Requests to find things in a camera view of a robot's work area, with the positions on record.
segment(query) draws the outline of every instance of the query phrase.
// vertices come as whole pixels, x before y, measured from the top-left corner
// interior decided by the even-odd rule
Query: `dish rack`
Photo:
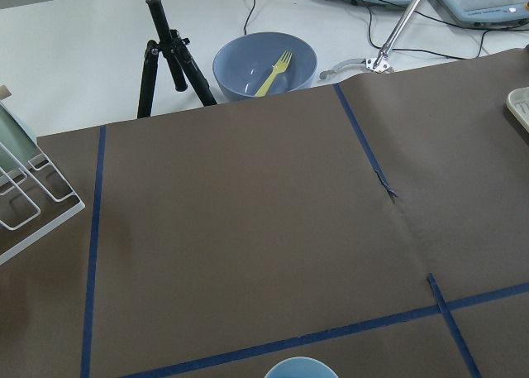
[[[0,265],[73,217],[84,203],[0,103]]]

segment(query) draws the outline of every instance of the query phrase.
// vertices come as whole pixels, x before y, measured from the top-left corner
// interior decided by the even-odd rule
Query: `black tripod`
[[[182,73],[183,70],[202,104],[204,106],[215,105],[217,101],[215,101],[209,89],[209,84],[186,47],[189,44],[189,39],[182,39],[178,31],[169,29],[161,0],[145,0],[145,2],[149,6],[150,15],[155,23],[160,42],[147,42],[143,73],[141,75],[138,118],[150,116],[155,94],[158,55],[160,52],[162,52],[167,60],[176,91],[184,91],[188,88]]]

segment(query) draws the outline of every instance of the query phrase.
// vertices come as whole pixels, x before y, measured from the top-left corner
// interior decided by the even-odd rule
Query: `plastic fork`
[[[275,65],[272,67],[272,73],[270,76],[264,81],[263,85],[257,90],[257,93],[255,93],[256,97],[263,97],[268,93],[268,90],[270,89],[270,86],[275,80],[275,77],[278,74],[282,74],[285,70],[288,68],[288,64],[290,64],[290,60],[292,59],[292,53],[288,50],[284,51],[283,54],[279,57],[278,62],[275,63]]]

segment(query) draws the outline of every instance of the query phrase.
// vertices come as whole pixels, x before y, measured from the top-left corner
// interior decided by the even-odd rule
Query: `metal rod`
[[[376,61],[374,62],[374,68],[377,68],[382,60],[385,60],[388,58],[388,54],[393,48],[393,45],[395,44],[395,41],[398,38],[398,35],[400,35],[400,32],[403,30],[404,26],[406,25],[407,21],[412,16],[413,12],[415,11],[415,8],[419,4],[421,0],[412,0],[410,4],[406,7],[406,10],[400,17],[400,19],[397,22],[397,25],[394,27],[393,31],[391,32],[391,35],[389,35],[388,39],[382,46],[382,48],[379,51],[379,55],[377,56]]]

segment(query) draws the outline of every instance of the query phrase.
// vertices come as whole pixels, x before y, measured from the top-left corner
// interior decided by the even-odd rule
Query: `yellow fork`
[[[275,63],[275,65],[272,67],[272,73],[270,76],[264,81],[263,85],[257,90],[257,93],[255,93],[256,97],[263,97],[268,93],[268,90],[270,89],[270,86],[275,80],[275,77],[278,74],[282,74],[285,70],[288,68],[288,64],[290,64],[290,60],[292,59],[292,53],[290,51],[284,51],[283,54],[279,57],[278,62]]]

